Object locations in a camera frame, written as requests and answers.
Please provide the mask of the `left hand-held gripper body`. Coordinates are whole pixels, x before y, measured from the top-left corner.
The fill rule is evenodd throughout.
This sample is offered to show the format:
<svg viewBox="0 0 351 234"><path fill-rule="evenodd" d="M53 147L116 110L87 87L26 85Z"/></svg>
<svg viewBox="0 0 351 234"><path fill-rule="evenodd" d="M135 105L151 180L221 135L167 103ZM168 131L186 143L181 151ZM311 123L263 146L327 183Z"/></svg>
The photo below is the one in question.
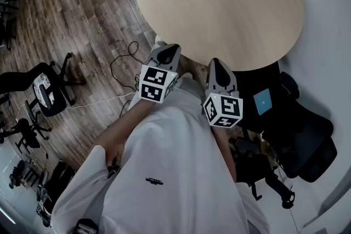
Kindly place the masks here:
<svg viewBox="0 0 351 234"><path fill-rule="evenodd" d="M178 79L180 54L181 47L178 44L166 44L152 50L141 68L139 98L156 103L164 102Z"/></svg>

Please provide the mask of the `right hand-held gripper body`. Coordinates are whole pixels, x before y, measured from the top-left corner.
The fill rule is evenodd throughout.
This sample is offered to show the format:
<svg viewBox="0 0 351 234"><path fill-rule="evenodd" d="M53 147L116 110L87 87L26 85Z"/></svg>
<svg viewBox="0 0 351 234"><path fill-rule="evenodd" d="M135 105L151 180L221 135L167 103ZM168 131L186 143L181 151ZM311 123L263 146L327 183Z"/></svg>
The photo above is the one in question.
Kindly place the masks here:
<svg viewBox="0 0 351 234"><path fill-rule="evenodd" d="M218 58L209 64L202 114L213 127L232 128L243 118L243 100L230 68Z"/></svg>

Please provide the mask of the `person's left forearm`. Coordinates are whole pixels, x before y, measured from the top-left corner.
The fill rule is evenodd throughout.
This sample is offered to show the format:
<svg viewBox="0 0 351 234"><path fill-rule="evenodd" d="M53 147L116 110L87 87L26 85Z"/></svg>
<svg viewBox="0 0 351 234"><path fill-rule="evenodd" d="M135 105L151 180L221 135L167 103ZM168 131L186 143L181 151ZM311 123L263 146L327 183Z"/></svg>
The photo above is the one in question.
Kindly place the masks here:
<svg viewBox="0 0 351 234"><path fill-rule="evenodd" d="M97 138L96 145L105 150L106 164L118 155L134 128L153 110L155 102L141 99L112 125L108 126Z"/></svg>

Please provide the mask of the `person's right forearm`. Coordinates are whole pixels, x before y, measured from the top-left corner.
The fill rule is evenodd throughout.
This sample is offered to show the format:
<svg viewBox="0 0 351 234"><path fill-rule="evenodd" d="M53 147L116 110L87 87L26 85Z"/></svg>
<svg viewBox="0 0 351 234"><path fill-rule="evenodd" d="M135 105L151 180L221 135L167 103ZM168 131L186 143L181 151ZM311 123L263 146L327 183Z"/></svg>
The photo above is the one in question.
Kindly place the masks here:
<svg viewBox="0 0 351 234"><path fill-rule="evenodd" d="M235 162L231 155L229 146L229 135L227 133L227 130L222 127L211 127L211 130L218 145L218 148L224 158L225 164L227 165L228 170L231 174L231 177L234 182L237 182Z"/></svg>

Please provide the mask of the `large black mesh office chair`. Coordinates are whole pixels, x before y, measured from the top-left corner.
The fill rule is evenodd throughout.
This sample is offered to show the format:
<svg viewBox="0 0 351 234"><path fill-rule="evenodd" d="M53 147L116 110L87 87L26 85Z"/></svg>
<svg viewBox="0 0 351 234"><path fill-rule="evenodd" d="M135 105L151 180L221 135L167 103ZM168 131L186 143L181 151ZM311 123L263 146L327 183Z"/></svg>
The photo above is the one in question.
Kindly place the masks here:
<svg viewBox="0 0 351 234"><path fill-rule="evenodd" d="M278 179L267 154L259 152L258 138L250 140L248 133L261 134L288 178L315 182L337 156L331 138L333 124L298 102L297 82L280 71L277 62L257 70L236 71L234 75L244 101L243 119L239 122L244 135L233 140L235 150L232 151L237 181L248 184L254 198L259 200L255 183L264 179L281 197L282 207L290 209L295 193ZM267 88L272 108L259 116L253 96Z"/></svg>

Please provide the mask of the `round beige wooden table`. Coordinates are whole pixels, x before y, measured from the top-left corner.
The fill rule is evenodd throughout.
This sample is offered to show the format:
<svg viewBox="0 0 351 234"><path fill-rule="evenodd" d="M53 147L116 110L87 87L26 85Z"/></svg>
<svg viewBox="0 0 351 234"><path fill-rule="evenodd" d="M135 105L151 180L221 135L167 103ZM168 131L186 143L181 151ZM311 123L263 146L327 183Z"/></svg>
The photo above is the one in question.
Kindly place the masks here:
<svg viewBox="0 0 351 234"><path fill-rule="evenodd" d="M268 66L297 42L304 0L137 0L148 25L182 54L207 65L219 58L233 71Z"/></svg>

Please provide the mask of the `small blue screen device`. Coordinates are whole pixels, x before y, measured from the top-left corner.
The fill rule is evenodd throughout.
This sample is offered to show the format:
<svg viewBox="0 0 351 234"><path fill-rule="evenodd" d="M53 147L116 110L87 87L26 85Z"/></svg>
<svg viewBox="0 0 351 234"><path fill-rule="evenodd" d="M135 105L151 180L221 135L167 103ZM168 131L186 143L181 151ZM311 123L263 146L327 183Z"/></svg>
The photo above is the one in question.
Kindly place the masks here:
<svg viewBox="0 0 351 234"><path fill-rule="evenodd" d="M253 98L259 116L262 116L272 108L271 95L268 88L255 94Z"/></svg>

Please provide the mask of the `person's white shirt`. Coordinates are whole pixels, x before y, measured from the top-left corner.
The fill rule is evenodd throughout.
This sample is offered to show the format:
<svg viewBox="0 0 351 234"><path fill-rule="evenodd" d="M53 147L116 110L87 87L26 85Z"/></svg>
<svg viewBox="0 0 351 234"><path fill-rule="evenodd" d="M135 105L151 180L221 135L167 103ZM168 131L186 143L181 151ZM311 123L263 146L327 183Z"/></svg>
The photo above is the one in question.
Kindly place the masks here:
<svg viewBox="0 0 351 234"><path fill-rule="evenodd" d="M99 234L269 234L248 186L234 182L205 116L150 112L106 164L95 145L57 200L51 224Z"/></svg>

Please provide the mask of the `black chair with patterned seat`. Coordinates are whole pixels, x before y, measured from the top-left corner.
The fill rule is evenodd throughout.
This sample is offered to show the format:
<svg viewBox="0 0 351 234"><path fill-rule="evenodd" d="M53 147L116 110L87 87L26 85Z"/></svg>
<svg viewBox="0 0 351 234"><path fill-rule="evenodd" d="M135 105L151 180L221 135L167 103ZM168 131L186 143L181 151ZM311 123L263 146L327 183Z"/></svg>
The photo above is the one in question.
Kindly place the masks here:
<svg viewBox="0 0 351 234"><path fill-rule="evenodd" d="M75 100L69 97L66 86L85 85L85 81L67 81L66 66L72 53L67 53L59 73L53 69L54 61L49 64L41 62L27 72L5 72L0 74L0 94L23 92L32 87L35 100L31 105L39 104L46 117L53 117L67 107L73 106Z"/></svg>

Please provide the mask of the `black bag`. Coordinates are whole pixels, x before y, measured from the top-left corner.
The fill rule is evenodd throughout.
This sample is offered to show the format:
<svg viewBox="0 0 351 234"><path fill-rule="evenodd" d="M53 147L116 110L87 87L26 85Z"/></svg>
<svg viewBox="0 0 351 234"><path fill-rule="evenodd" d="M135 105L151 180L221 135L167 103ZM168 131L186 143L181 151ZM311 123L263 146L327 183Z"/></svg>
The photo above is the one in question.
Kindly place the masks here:
<svg viewBox="0 0 351 234"><path fill-rule="evenodd" d="M75 171L71 166L67 165L62 160L58 162L51 178L44 186L52 202L60 197L74 175Z"/></svg>

